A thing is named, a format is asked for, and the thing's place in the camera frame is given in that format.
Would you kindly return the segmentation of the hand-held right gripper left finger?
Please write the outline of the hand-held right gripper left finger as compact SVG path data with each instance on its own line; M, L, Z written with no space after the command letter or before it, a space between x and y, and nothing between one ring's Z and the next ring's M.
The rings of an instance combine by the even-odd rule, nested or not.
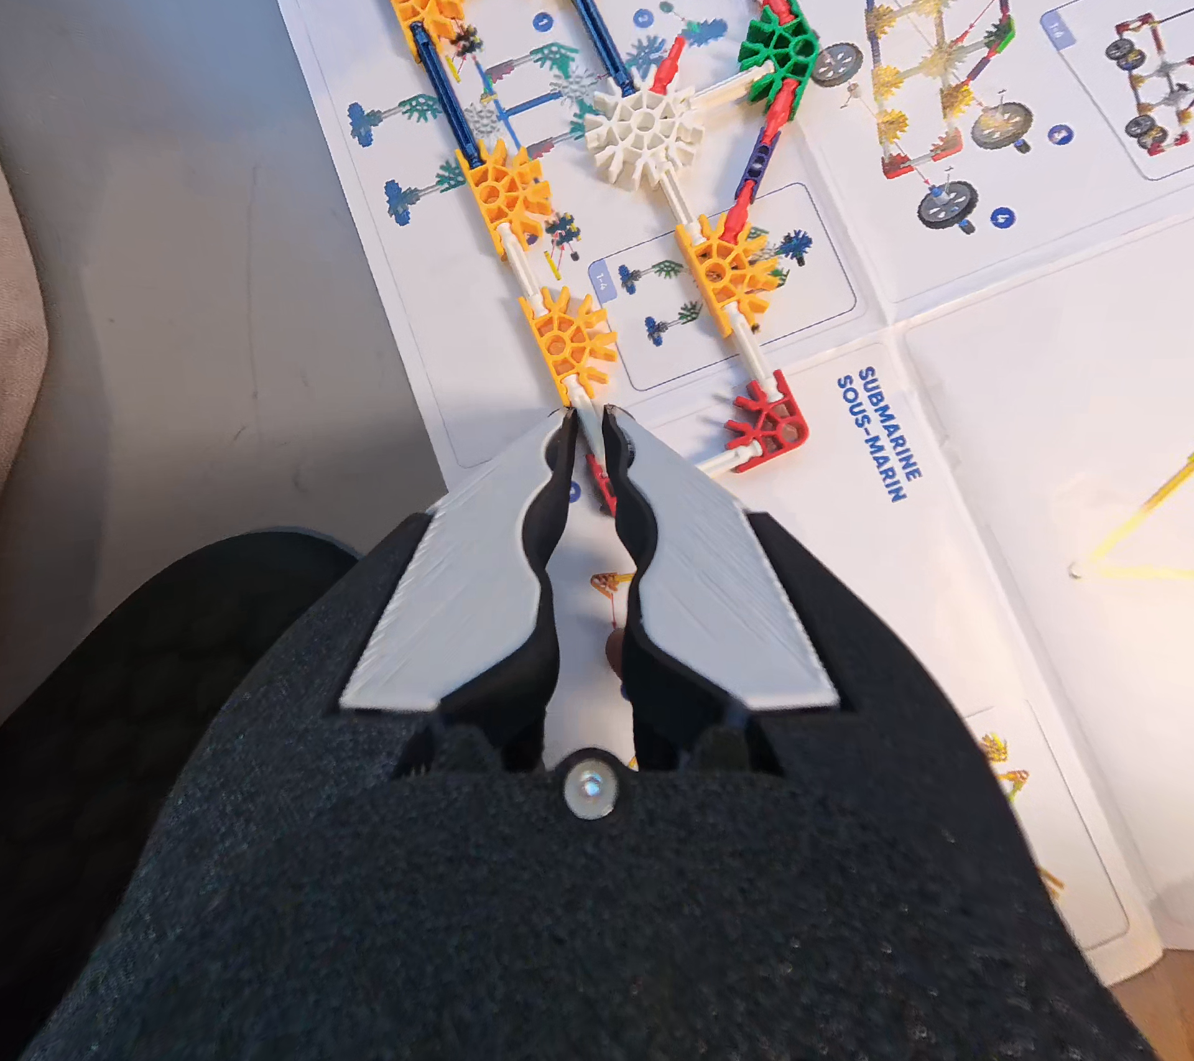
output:
M506 767L540 767L559 638L547 562L564 534L577 418L554 411L426 512L342 710L473 725Z

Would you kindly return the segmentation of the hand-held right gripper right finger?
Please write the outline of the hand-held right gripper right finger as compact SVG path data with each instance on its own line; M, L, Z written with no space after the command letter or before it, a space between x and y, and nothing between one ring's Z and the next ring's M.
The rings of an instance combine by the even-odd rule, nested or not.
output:
M614 525L634 562L621 685L637 764L678 764L713 725L836 710L742 503L626 411L606 409L602 433Z

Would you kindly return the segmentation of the toy building instruction sheet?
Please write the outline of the toy building instruction sheet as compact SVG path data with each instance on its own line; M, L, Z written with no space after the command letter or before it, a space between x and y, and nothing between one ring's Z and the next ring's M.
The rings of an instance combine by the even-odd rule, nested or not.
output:
M449 487L616 401L1192 948L1192 0L278 0Z

